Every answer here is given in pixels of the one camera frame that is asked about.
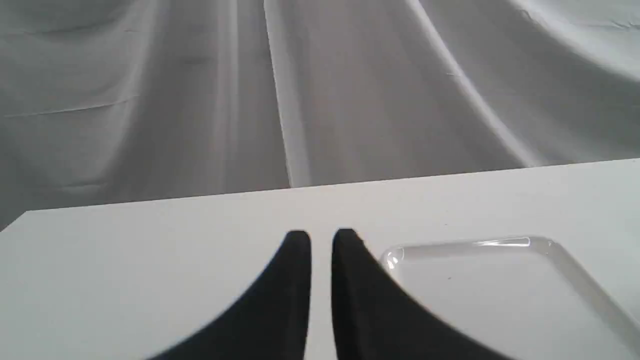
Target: clear plastic tray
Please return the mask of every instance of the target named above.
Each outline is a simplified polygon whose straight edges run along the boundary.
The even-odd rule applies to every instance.
[[[431,312],[515,359],[640,359],[637,324],[552,240],[395,247],[381,264]]]

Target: white tabletop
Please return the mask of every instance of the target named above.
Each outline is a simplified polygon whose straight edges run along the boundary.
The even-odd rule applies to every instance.
[[[312,237],[307,359],[335,357],[331,240],[537,234],[640,319],[640,161],[32,211],[0,233],[0,359],[143,359],[211,321],[290,229]]]

